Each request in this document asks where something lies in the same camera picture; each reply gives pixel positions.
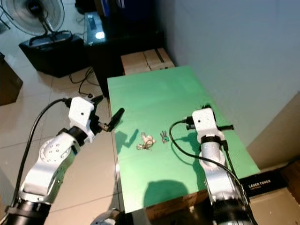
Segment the beige box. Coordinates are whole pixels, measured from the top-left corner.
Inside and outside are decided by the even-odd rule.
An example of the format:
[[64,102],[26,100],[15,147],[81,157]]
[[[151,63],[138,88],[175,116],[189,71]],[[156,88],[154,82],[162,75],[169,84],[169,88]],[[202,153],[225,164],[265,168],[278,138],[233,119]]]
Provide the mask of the beige box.
[[300,158],[300,91],[249,144],[247,150],[259,169]]

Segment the black speaker box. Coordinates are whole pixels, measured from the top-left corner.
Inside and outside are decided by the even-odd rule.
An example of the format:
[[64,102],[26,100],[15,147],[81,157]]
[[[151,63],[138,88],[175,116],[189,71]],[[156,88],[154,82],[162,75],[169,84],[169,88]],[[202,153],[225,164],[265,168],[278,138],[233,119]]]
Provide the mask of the black speaker box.
[[32,37],[18,47],[37,71],[53,77],[65,77],[90,67],[83,39],[69,33]]

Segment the green table mat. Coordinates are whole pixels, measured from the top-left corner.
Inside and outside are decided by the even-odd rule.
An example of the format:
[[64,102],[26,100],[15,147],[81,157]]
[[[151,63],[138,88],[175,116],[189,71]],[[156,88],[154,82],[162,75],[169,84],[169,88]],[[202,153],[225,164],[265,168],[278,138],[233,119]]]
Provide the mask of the green table mat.
[[[206,189],[197,133],[176,121],[210,104],[219,126],[231,124],[189,67],[174,67],[108,80],[112,111],[125,112],[114,129],[124,211],[129,213]],[[161,131],[174,126],[171,141]],[[157,142],[138,150],[141,133]]]

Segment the tan taped cardboard box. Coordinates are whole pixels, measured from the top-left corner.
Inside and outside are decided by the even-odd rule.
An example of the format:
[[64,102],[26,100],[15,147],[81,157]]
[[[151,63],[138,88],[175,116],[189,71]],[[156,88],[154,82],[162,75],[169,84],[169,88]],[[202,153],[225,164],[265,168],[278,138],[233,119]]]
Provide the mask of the tan taped cardboard box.
[[133,75],[176,67],[163,48],[120,56],[124,75]]

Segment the lit grey device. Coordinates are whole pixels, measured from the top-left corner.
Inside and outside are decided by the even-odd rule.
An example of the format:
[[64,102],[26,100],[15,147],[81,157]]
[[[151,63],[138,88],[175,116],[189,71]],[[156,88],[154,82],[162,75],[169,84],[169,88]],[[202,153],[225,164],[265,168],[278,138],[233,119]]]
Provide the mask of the lit grey device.
[[105,30],[103,22],[97,12],[90,12],[84,15],[84,42],[88,45],[105,41]]

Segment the grey standing fan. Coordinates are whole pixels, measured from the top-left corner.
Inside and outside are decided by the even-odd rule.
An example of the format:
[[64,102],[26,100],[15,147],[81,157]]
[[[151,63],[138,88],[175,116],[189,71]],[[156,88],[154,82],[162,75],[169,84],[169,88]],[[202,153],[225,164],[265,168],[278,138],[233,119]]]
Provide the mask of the grey standing fan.
[[30,46],[37,39],[73,39],[72,32],[60,29],[65,20],[62,0],[0,0],[0,6],[16,28],[33,36]]

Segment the key bunch with beige fob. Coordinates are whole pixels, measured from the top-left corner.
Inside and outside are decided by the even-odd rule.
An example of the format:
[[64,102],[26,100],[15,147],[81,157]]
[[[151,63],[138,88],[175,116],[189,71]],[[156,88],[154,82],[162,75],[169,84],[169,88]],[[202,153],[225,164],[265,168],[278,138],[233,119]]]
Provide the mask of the key bunch with beige fob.
[[143,143],[136,146],[138,150],[150,150],[150,148],[152,148],[152,146],[154,146],[157,142],[151,135],[146,135],[144,132],[141,133],[141,137]]

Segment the brown open cardboard box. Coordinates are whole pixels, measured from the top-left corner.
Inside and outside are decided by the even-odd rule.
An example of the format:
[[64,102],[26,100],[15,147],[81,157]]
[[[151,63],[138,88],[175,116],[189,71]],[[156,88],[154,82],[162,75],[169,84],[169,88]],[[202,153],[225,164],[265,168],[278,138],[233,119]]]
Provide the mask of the brown open cardboard box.
[[23,81],[0,53],[0,106],[16,102],[22,86]]

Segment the brown table base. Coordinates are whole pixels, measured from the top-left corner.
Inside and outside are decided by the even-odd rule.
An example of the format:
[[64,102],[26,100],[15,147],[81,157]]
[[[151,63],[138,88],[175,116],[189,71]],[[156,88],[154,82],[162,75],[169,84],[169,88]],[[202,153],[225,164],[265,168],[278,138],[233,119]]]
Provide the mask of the brown table base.
[[208,199],[208,191],[202,190],[192,194],[176,197],[169,201],[161,202],[144,208],[144,212],[150,221],[160,219],[180,210],[189,209],[196,204]]

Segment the black laser toner box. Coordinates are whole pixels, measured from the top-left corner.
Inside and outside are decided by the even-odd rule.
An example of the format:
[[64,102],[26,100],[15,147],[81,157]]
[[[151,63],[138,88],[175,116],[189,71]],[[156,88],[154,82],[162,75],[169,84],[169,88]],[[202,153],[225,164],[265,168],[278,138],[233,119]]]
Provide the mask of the black laser toner box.
[[260,174],[240,178],[243,189],[247,197],[254,197],[277,189],[287,187],[287,182],[281,175],[280,171],[266,171]]

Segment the black cabinet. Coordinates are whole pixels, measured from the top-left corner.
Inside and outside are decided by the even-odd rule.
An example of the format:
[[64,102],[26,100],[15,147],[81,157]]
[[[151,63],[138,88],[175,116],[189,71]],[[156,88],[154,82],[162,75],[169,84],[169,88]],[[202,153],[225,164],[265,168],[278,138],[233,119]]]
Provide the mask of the black cabinet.
[[101,17],[105,41],[88,45],[84,42],[88,60],[96,75],[103,96],[109,98],[108,79],[124,74],[120,56],[164,47],[165,32],[154,19],[122,23]]

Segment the grey robot foot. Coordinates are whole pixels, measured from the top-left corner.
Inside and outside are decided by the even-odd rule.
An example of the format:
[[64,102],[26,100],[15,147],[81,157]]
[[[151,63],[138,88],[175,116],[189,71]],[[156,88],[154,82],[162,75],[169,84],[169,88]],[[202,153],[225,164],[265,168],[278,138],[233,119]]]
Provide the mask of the grey robot foot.
[[120,221],[120,210],[113,208],[99,214],[90,225],[119,225]]

